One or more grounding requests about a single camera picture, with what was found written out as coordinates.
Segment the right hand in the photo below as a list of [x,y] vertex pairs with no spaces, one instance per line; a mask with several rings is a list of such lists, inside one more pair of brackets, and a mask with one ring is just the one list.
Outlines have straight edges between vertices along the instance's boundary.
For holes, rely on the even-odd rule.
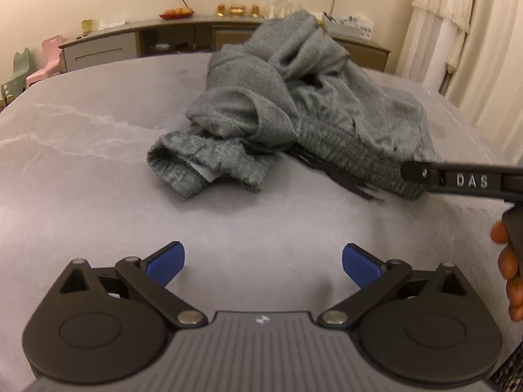
[[523,318],[523,282],[519,274],[518,256],[503,221],[499,220],[490,231],[494,243],[504,245],[498,257],[498,268],[506,280],[506,294],[509,300],[509,316],[513,322]]

